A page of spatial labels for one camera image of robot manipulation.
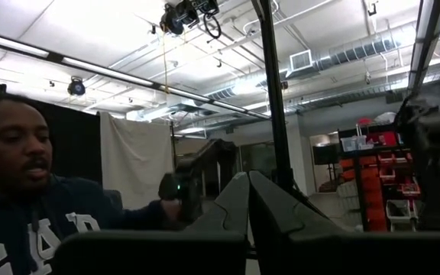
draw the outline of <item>navy hoodie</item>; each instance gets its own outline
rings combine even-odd
[[[54,251],[74,233],[154,230],[164,219],[159,201],[139,210],[120,210],[97,183],[54,177],[33,202],[0,200],[0,275],[50,274]]]

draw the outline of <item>black pole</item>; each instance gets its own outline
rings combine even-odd
[[[169,124],[170,132],[171,132],[171,147],[173,149],[173,170],[176,169],[177,165],[177,156],[176,156],[176,137],[174,137],[174,122],[170,122]]]
[[[286,135],[286,122],[284,120],[283,94],[281,93],[280,68],[276,41],[274,38],[273,18],[271,17],[271,0],[253,1],[258,11],[260,29],[262,31],[264,63],[266,66],[267,90],[271,110],[271,124],[273,127],[274,151],[276,152],[277,183],[287,191],[293,191],[293,170],[290,164],[290,152],[288,150],[288,136]]]

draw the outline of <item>man's hand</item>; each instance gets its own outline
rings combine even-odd
[[[181,211],[180,201],[177,199],[172,201],[161,200],[160,205],[162,206],[162,209],[166,213],[167,219],[170,222],[177,222]]]

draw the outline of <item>white backdrop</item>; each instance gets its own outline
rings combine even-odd
[[[103,188],[120,191],[126,209],[158,199],[163,175],[173,170],[169,126],[100,116]]]

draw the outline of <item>white curtain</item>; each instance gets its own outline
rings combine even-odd
[[[169,126],[100,116],[103,188],[120,191],[126,209],[158,199],[163,175],[173,170]]]

